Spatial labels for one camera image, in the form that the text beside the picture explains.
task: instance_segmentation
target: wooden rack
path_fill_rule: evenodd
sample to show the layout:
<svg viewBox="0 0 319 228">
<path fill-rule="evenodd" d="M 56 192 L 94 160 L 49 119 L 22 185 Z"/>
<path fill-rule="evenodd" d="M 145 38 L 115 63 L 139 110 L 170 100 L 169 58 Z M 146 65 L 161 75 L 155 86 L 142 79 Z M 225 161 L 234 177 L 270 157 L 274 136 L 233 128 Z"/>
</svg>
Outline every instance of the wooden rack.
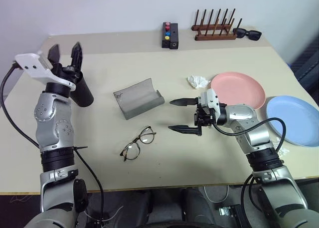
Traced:
<svg viewBox="0 0 319 228">
<path fill-rule="evenodd" d="M 219 22 L 219 15 L 221 12 L 221 9 L 219 9 L 215 24 L 210 24 L 213 12 L 214 12 L 214 10 L 212 9 L 212 11 L 210 13 L 208 24 L 203 24 L 204 19 L 205 19 L 205 15 L 206 15 L 206 10 L 205 10 L 204 14 L 203 14 L 203 18 L 200 21 L 200 25 L 197 25 L 199 9 L 197 10 L 195 24 L 191 27 L 191 30 L 197 31 L 197 35 L 195 36 L 195 40 L 196 41 L 205 41 L 205 40 L 234 40 L 234 39 L 236 39 L 236 34 L 234 34 L 231 31 L 231 27 L 232 27 L 234 20 L 235 20 L 233 18 L 234 13 L 235 13 L 235 9 L 233 10 L 233 12 L 231 14 L 228 23 L 227 23 L 227 18 L 226 18 L 228 9 L 225 12 L 222 23 L 218 23 Z M 237 28 L 239 27 L 241 20 L 242 20 L 242 18 L 239 20 Z"/>
</svg>

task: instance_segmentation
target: pink plate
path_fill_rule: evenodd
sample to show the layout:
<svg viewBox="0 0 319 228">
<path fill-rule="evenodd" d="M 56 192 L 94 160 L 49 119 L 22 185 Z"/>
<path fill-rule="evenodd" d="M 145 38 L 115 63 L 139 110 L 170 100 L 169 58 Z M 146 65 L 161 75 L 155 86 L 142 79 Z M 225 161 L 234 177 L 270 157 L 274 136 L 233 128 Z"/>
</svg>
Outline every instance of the pink plate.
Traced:
<svg viewBox="0 0 319 228">
<path fill-rule="evenodd" d="M 252 77 L 239 72 L 224 72 L 213 78 L 210 87 L 219 101 L 227 105 L 247 104 L 254 109 L 264 105 L 266 94 L 262 86 Z"/>
</svg>

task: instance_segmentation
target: wooden dowel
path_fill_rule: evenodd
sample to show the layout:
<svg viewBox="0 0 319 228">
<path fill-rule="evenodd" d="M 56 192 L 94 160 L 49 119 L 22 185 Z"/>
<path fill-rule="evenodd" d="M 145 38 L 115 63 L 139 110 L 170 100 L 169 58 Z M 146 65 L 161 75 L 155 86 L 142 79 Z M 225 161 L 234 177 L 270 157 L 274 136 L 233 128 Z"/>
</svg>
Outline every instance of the wooden dowel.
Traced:
<svg viewBox="0 0 319 228">
<path fill-rule="evenodd" d="M 235 8 L 234 8 L 233 12 L 231 13 L 231 16 L 230 16 L 230 19 L 229 19 L 229 22 L 228 22 L 228 24 L 230 24 L 230 22 L 231 22 L 231 19 L 233 18 L 233 15 L 234 15 L 234 13 L 235 13 Z"/>
<path fill-rule="evenodd" d="M 202 29 L 202 26 L 203 26 L 203 22 L 204 22 L 204 20 L 203 19 L 201 19 L 201 21 L 200 21 L 200 26 L 199 26 L 199 29 L 198 29 L 198 35 L 200 35 L 201 34 L 201 29 Z"/>
<path fill-rule="evenodd" d="M 203 22 L 204 22 L 204 20 L 205 20 L 205 15 L 206 15 L 206 10 L 204 11 Z"/>
<path fill-rule="evenodd" d="M 226 24 L 226 21 L 227 21 L 227 19 L 225 18 L 224 23 L 223 23 L 223 25 L 222 25 L 222 27 L 221 27 L 219 36 L 222 34 L 222 32 L 223 32 L 223 30 L 224 30 L 224 26 L 225 26 L 225 24 Z"/>
<path fill-rule="evenodd" d="M 217 15 L 216 22 L 215 22 L 215 27 L 218 25 L 220 11 L 221 11 L 221 9 L 219 9 L 219 11 L 218 11 L 218 15 Z"/>
<path fill-rule="evenodd" d="M 228 36 L 228 34 L 229 34 L 229 31 L 231 30 L 231 26 L 233 25 L 233 23 L 234 23 L 234 18 L 233 18 L 233 20 L 232 20 L 232 22 L 231 22 L 231 24 L 230 24 L 230 27 L 229 27 L 229 29 L 228 29 L 228 31 L 227 31 L 227 36 Z"/>
<path fill-rule="evenodd" d="M 197 13 L 196 13 L 196 19 L 195 19 L 195 24 L 194 24 L 194 26 L 196 26 L 196 23 L 197 23 L 198 13 L 199 13 L 199 9 L 197 10 Z"/>
<path fill-rule="evenodd" d="M 215 26 L 214 26 L 214 30 L 213 30 L 213 34 L 212 34 L 212 36 L 214 36 L 214 33 L 215 33 L 215 30 L 216 30 L 216 27 L 217 27 L 218 21 L 219 21 L 219 19 L 217 18 L 217 20 L 216 20 L 216 22 L 215 22 Z"/>
<path fill-rule="evenodd" d="M 205 36 L 207 36 L 207 32 L 208 32 L 208 27 L 210 25 L 210 21 L 211 21 L 211 17 L 213 15 L 213 12 L 214 12 L 214 9 L 211 10 L 211 13 L 210 13 L 210 17 L 209 17 L 209 21 L 208 21 L 208 25 L 207 25 L 207 29 L 206 29 L 206 33 L 205 33 Z"/>
<path fill-rule="evenodd" d="M 228 12 L 228 9 L 226 9 L 226 12 L 225 12 L 225 15 L 224 15 L 224 18 L 223 18 L 223 21 L 221 22 L 221 24 L 224 23 L 224 20 L 226 19 L 227 12 Z"/>
<path fill-rule="evenodd" d="M 238 23 L 238 25 L 237 25 L 237 28 L 236 28 L 236 30 L 239 28 L 239 25 L 240 25 L 240 23 L 241 23 L 241 20 L 243 20 L 242 18 L 239 20 L 239 23 Z"/>
</svg>

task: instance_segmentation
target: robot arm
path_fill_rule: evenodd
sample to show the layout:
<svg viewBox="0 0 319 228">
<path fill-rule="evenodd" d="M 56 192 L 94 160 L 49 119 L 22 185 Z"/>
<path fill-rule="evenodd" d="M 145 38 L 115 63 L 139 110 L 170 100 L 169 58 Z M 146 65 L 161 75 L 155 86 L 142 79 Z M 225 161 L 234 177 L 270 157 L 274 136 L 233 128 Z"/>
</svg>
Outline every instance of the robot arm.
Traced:
<svg viewBox="0 0 319 228">
<path fill-rule="evenodd" d="M 252 107 L 219 103 L 218 96 L 212 89 L 203 92 L 198 98 L 181 98 L 170 103 L 177 106 L 197 105 L 194 115 L 197 127 L 169 127 L 185 134 L 201 136 L 202 126 L 213 126 L 228 135 L 217 125 L 229 127 L 234 133 L 240 133 L 259 123 Z M 259 201 L 272 227 L 315 227 L 316 223 L 312 222 L 319 221 L 319 214 L 308 210 L 306 199 L 274 149 L 266 125 L 238 135 L 236 140 L 253 169 L 253 177 L 260 184 Z"/>
<path fill-rule="evenodd" d="M 93 96 L 81 72 L 82 49 L 76 43 L 72 49 L 72 64 L 62 67 L 59 47 L 53 46 L 48 59 L 41 54 L 19 54 L 20 67 L 32 78 L 46 85 L 34 110 L 37 121 L 43 173 L 40 174 L 41 213 L 26 228 L 71 228 L 78 214 L 88 205 L 82 179 L 77 179 L 74 163 L 74 131 L 71 124 L 71 97 L 79 106 L 89 106 Z"/>
</svg>

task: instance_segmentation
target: glasses lens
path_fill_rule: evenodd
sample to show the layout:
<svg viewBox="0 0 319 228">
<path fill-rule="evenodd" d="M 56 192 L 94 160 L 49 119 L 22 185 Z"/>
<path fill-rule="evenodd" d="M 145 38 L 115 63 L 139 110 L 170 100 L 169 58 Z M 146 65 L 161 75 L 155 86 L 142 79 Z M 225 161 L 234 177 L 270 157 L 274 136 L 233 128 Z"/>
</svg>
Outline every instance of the glasses lens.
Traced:
<svg viewBox="0 0 319 228">
<path fill-rule="evenodd" d="M 123 150 L 123 156 L 129 160 L 134 160 L 136 157 L 138 157 L 140 154 L 140 150 L 138 148 L 138 145 L 136 143 L 130 143 L 128 144 L 125 149 Z"/>
<path fill-rule="evenodd" d="M 236 35 L 238 38 L 242 38 L 245 36 L 245 33 L 247 32 L 245 29 L 243 28 L 234 28 L 233 32 L 236 32 Z"/>
<path fill-rule="evenodd" d="M 260 36 L 261 36 L 261 32 L 255 31 L 255 30 L 251 30 L 251 31 L 249 31 L 248 38 L 250 40 L 257 41 L 258 39 L 260 39 Z"/>
<path fill-rule="evenodd" d="M 155 136 L 155 134 L 152 134 L 152 133 L 154 132 L 150 127 L 144 129 L 141 132 L 141 136 L 140 136 L 141 142 L 143 142 L 144 144 L 151 143 L 154 140 L 154 136 Z"/>
</svg>

